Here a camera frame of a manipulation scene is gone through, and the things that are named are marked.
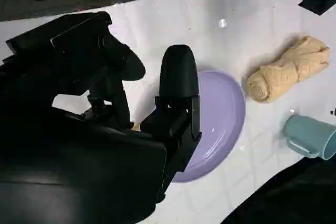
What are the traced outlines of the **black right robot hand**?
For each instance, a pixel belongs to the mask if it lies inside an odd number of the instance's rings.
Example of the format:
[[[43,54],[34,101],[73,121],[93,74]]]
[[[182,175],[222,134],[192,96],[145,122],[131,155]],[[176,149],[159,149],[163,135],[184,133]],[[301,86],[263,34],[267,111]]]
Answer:
[[[7,41],[1,223],[137,223],[201,139],[195,58],[166,50],[155,110],[133,129],[124,81],[145,67],[108,13],[63,15]]]

